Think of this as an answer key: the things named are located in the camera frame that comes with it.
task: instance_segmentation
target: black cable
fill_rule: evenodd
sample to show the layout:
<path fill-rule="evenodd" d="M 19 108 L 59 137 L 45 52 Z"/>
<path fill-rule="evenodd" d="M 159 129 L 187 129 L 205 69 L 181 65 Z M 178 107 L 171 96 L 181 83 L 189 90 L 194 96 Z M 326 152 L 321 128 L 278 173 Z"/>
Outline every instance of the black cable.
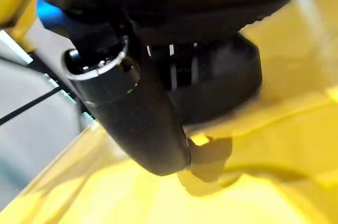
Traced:
<path fill-rule="evenodd" d="M 10 121 L 11 119 L 15 118 L 16 116 L 20 115 L 22 112 L 32 108 L 33 106 L 41 103 L 42 101 L 46 100 L 47 98 L 51 97 L 53 94 L 59 92 L 61 89 L 59 87 L 54 88 L 52 91 L 48 92 L 47 94 L 44 94 L 43 96 L 40 96 L 39 98 L 36 98 L 35 100 L 32 100 L 25 104 L 24 106 L 21 106 L 20 108 L 16 109 L 15 111 L 12 111 L 11 113 L 7 114 L 6 116 L 0 118 L 0 126 L 4 123 Z"/>

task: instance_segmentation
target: yellow surface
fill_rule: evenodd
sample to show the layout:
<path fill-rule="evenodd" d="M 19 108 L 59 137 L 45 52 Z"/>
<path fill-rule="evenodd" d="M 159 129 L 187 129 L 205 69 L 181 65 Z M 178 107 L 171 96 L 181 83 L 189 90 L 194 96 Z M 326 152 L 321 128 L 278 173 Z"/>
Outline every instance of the yellow surface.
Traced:
<path fill-rule="evenodd" d="M 338 223 L 338 3 L 294 0 L 244 32 L 261 93 L 193 137 L 191 171 L 149 174 L 95 124 L 0 223 Z"/>
<path fill-rule="evenodd" d="M 36 0 L 0 0 L 0 29 L 8 34 L 27 52 L 33 50 L 24 36 L 36 19 Z"/>

